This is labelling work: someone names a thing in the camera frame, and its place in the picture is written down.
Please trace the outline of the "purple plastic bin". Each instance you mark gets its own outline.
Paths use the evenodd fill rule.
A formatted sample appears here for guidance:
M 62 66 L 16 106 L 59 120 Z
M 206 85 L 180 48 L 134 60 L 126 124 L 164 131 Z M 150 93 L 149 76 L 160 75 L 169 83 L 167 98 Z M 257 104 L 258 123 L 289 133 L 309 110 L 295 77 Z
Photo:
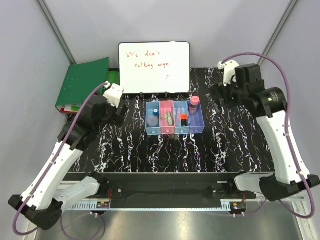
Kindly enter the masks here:
M 190 114 L 191 101 L 187 101 L 188 104 L 188 120 L 189 120 L 189 134 L 202 134 L 205 128 L 205 121 L 203 117 L 203 111 L 201 103 L 199 102 L 195 114 Z

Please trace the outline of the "light blue bin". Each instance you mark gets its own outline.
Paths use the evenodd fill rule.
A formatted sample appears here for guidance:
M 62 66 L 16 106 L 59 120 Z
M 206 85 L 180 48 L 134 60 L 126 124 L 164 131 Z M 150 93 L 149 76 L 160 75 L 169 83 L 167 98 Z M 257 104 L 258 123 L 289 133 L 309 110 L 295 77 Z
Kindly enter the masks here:
M 187 126 L 181 127 L 181 121 L 179 124 L 179 127 L 176 126 L 176 112 L 177 108 L 182 108 L 181 114 L 187 115 Z M 176 135 L 186 135 L 189 133 L 190 125 L 189 125 L 189 114 L 188 114 L 188 103 L 187 101 L 174 101 L 173 102 L 173 108 L 174 108 L 174 124 L 175 124 L 175 134 Z
M 146 124 L 147 117 L 154 115 L 153 110 L 158 109 L 160 114 L 160 103 L 158 101 L 147 102 L 145 104 L 145 131 L 148 136 L 157 136 L 161 134 L 160 128 L 160 118 L 159 118 L 159 127 L 148 128 Z

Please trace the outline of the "clear jar of clips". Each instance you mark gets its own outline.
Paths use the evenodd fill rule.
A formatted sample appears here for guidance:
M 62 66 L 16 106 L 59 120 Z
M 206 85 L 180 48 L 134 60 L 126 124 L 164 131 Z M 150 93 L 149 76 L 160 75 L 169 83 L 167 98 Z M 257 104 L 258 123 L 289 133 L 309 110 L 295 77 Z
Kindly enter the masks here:
M 146 118 L 146 126 L 148 128 L 158 128 L 159 127 L 159 117 L 155 115 L 150 115 Z

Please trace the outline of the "pink eraser stick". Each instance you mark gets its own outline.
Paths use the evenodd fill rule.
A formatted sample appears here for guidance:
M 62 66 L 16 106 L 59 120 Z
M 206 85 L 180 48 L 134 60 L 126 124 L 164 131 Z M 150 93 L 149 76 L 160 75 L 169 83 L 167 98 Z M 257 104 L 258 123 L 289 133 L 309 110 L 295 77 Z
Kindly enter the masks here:
M 181 123 L 181 114 L 182 114 L 182 108 L 178 107 L 176 110 L 176 116 L 175 116 L 175 126 L 179 127 Z

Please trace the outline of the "pink plastic bin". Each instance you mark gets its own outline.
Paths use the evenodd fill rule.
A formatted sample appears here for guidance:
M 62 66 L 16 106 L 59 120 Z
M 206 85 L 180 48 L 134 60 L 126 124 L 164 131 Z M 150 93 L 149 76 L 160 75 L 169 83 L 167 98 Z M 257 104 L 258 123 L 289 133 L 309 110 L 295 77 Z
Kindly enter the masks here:
M 170 111 L 173 120 L 173 126 L 168 126 L 167 118 L 162 120 L 161 116 L 167 114 Z M 175 133 L 175 121 L 174 121 L 174 102 L 172 100 L 160 101 L 159 102 L 159 120 L 160 130 L 162 134 L 174 134 Z

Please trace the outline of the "small white eraser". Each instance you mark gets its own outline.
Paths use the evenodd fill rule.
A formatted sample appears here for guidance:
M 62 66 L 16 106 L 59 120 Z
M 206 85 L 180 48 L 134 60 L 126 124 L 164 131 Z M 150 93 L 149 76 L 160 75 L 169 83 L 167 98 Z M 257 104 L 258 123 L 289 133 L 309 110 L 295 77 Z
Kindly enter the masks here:
M 167 119 L 167 118 L 168 118 L 168 115 L 167 115 L 167 114 L 164 114 L 164 115 L 161 116 L 161 119 L 162 119 L 162 120 L 165 120 L 165 119 Z

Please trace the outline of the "green highlighter pen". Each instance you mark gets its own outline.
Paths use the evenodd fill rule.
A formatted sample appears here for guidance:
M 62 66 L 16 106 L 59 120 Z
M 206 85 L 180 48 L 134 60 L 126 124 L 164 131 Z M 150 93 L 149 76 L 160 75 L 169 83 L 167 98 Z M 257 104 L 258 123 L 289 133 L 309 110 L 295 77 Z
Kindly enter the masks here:
M 172 113 L 170 111 L 167 112 L 167 122 L 168 122 L 168 126 L 174 125 Z

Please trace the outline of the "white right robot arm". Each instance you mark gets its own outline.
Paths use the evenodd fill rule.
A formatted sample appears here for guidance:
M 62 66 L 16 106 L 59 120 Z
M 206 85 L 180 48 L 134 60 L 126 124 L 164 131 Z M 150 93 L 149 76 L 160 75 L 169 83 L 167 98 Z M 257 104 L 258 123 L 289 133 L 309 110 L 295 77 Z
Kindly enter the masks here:
M 223 81 L 209 87 L 214 101 L 224 100 L 227 107 L 243 105 L 260 126 L 269 147 L 274 173 L 241 173 L 227 185 L 228 195 L 239 198 L 245 191 L 263 194 L 275 202 L 320 184 L 317 175 L 310 174 L 293 137 L 285 125 L 288 103 L 278 87 L 265 88 L 258 64 L 239 65 L 231 60 L 219 62 Z

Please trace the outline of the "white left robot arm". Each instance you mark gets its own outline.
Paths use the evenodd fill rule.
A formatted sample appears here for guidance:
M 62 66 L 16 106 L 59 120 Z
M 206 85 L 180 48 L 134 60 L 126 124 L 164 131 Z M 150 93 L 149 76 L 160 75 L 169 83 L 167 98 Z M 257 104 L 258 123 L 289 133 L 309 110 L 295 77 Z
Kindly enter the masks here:
M 98 137 L 104 125 L 122 126 L 128 107 L 118 109 L 122 93 L 88 97 L 72 122 L 58 136 L 54 150 L 33 183 L 21 195 L 12 195 L 8 204 L 37 228 L 49 230 L 73 204 L 91 196 L 109 193 L 109 181 L 97 172 L 87 173 L 75 185 L 58 187 L 71 166 Z

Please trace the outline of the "green translucent file folder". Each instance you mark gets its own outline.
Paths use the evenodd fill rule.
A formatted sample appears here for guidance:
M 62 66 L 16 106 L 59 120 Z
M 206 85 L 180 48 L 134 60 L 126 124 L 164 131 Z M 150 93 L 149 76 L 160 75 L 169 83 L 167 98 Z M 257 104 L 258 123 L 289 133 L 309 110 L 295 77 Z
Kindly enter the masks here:
M 106 80 L 111 84 L 120 84 L 120 73 L 118 71 L 108 71 Z M 78 112 L 80 110 L 80 107 L 82 106 L 81 103 L 72 104 L 70 106 L 65 106 L 65 111 L 71 111 L 71 112 Z

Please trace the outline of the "black marble pattern mat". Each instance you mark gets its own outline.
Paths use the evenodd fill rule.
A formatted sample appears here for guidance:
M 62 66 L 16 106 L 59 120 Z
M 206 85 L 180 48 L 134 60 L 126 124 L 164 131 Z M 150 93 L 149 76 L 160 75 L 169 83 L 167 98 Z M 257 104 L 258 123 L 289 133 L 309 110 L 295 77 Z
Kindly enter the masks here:
M 190 70 L 190 91 L 170 94 L 169 100 L 199 96 L 204 118 L 201 134 L 146 133 L 146 103 L 160 94 L 124 95 L 128 113 L 122 127 L 106 125 L 73 163 L 71 173 L 215 173 L 272 172 L 274 162 L 257 121 L 243 106 L 218 108 L 209 87 L 223 74 L 213 67 Z

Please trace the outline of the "white dry-erase board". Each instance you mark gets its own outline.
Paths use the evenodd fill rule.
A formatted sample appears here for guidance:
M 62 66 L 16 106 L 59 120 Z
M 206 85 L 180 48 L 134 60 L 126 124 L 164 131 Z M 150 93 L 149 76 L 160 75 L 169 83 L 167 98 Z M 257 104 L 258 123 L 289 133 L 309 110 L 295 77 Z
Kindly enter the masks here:
M 190 43 L 121 42 L 119 82 L 125 94 L 176 94 L 190 90 Z

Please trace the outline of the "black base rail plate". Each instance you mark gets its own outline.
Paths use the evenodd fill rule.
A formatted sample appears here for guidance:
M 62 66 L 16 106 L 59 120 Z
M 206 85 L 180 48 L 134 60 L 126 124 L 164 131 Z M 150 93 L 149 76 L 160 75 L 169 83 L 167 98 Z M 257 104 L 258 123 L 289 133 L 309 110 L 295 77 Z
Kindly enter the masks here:
M 98 173 L 102 189 L 100 198 L 111 191 L 111 207 L 120 210 L 214 209 L 221 200 L 239 200 L 243 194 L 235 189 L 237 173 Z

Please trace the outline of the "aluminium frame rail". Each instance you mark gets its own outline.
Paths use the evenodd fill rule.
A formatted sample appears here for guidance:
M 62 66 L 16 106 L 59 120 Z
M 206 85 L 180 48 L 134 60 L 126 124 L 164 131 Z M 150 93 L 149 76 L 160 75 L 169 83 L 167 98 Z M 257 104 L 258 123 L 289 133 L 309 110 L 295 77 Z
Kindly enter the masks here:
M 247 207 L 247 201 L 264 201 L 260 195 L 238 193 L 234 196 L 218 192 L 212 186 L 195 189 L 179 188 L 168 182 L 115 183 L 101 196 L 90 195 L 93 184 L 75 188 L 77 182 L 60 184 L 53 198 L 62 202 L 63 211 L 214 211 L 240 214 Z

